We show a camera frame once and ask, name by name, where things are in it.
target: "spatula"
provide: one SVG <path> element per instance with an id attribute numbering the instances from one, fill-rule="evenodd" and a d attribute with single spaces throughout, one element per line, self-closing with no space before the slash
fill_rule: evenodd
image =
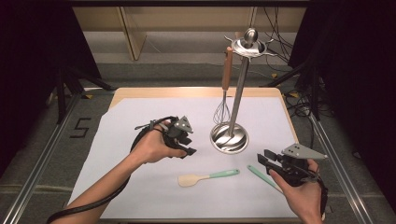
<path id="1" fill-rule="evenodd" d="M 178 184 L 181 187 L 190 187 L 195 185 L 199 180 L 202 179 L 217 178 L 217 177 L 224 177 L 224 176 L 238 175 L 238 174 L 239 174 L 239 170 L 233 169 L 233 170 L 221 171 L 211 175 L 180 175 L 178 177 Z"/>

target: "metal whisk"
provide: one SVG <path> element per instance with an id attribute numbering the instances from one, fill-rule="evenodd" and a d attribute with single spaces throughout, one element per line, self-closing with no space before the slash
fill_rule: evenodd
<path id="1" fill-rule="evenodd" d="M 213 116 L 213 121 L 216 124 L 227 122 L 230 120 L 230 109 L 227 106 L 227 90 L 230 87 L 230 78 L 233 69 L 233 49 L 227 48 L 226 56 L 224 60 L 224 73 L 221 81 L 221 87 L 223 89 L 223 98 Z"/>

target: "wooden handle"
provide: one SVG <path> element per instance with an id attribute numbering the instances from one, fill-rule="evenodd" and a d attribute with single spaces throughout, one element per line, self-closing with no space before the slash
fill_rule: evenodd
<path id="1" fill-rule="evenodd" d="M 221 82 L 221 87 L 224 91 L 227 91 L 230 87 L 231 73 L 233 70 L 233 49 L 227 48 L 225 60 L 224 60 L 224 74 Z"/>

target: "white paper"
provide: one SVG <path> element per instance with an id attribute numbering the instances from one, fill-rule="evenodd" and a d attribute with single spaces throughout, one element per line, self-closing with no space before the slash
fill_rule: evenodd
<path id="1" fill-rule="evenodd" d="M 127 98 L 103 115 L 90 154 L 78 177 L 70 202 L 128 155 L 140 132 L 134 127 L 152 119 L 186 116 L 194 130 L 188 147 L 197 149 L 184 160 L 165 158 L 136 170 L 124 191 L 102 218 L 254 218 L 296 217 L 284 196 L 251 173 L 264 149 L 275 153 L 295 143 L 287 114 L 277 97 L 244 97 L 236 123 L 247 130 L 249 144 L 235 155 L 215 150 L 209 140 L 213 114 L 221 98 Z M 227 98 L 232 109 L 233 98 Z M 177 177 L 209 175 L 239 169 L 239 175 L 199 181 L 182 188 Z"/>

